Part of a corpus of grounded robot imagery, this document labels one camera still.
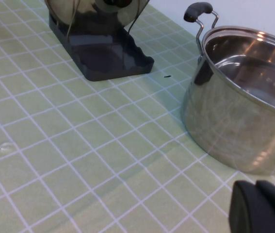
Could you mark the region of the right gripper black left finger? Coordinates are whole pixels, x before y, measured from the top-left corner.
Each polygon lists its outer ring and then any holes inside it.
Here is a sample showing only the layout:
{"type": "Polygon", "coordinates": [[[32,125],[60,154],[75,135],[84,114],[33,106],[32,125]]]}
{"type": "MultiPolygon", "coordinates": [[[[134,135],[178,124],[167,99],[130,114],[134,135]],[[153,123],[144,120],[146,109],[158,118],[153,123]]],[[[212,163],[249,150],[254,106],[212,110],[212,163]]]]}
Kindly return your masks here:
{"type": "Polygon", "coordinates": [[[236,181],[228,215],[232,233],[275,233],[275,211],[253,183],[236,181]]]}

